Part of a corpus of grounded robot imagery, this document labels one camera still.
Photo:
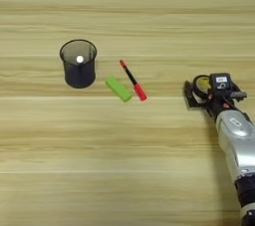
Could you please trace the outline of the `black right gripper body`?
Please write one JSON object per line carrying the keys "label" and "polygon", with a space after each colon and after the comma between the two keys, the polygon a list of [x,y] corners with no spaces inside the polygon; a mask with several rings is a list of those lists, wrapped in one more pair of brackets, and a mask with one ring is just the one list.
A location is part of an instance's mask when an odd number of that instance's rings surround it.
{"label": "black right gripper body", "polygon": [[216,90],[208,89],[205,93],[200,92],[195,83],[191,84],[193,95],[197,103],[192,104],[187,101],[188,106],[192,109],[207,110],[208,114],[214,118],[217,118],[219,114],[224,111],[238,111],[234,100],[240,102],[247,98],[247,94],[242,92],[235,84],[233,84],[229,90],[217,92]]}

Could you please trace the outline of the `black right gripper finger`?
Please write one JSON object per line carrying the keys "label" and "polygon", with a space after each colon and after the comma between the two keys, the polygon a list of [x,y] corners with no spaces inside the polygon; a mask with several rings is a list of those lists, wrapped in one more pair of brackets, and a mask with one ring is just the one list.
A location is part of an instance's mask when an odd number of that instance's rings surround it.
{"label": "black right gripper finger", "polygon": [[197,103],[197,100],[195,99],[195,97],[193,95],[192,84],[189,81],[186,81],[184,83],[184,94],[190,103],[192,103],[192,104]]}

